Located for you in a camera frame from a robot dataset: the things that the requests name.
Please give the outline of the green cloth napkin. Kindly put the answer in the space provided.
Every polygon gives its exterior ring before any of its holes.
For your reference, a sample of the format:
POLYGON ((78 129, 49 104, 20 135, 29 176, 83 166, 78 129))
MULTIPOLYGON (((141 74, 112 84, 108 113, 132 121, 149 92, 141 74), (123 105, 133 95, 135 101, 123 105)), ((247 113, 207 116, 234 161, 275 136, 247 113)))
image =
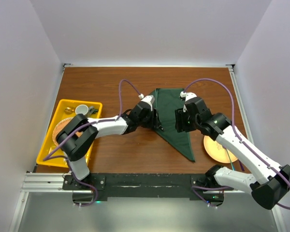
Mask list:
POLYGON ((150 94, 154 96, 153 107, 157 109, 163 130, 155 132, 189 161, 195 162, 190 136, 187 132, 178 133, 175 128, 175 110, 183 107, 180 93, 183 88, 157 88, 150 94))

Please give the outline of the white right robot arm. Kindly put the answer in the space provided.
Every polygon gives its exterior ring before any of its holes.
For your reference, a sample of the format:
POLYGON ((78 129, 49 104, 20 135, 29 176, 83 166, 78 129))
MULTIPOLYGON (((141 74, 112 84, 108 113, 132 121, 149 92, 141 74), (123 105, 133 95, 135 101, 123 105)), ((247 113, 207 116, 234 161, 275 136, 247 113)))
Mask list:
POLYGON ((246 174, 216 165, 206 173, 207 187, 243 191, 268 210, 278 205, 290 191, 290 166, 282 166, 267 157, 224 114, 212 114, 204 100, 196 94, 181 92, 180 98, 184 106, 175 111, 176 130, 199 130, 233 153, 250 171, 246 174))

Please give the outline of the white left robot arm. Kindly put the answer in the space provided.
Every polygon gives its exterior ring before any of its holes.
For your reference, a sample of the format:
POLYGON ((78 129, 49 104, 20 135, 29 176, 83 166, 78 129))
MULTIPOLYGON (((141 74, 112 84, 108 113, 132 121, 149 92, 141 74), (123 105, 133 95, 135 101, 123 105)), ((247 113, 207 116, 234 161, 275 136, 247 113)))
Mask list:
POLYGON ((118 116, 89 121, 79 114, 56 136, 60 149, 67 157, 73 183, 79 189, 92 189, 93 182, 85 154, 94 140, 109 135, 129 134, 138 127, 164 131, 158 110, 151 103, 139 102, 118 116))

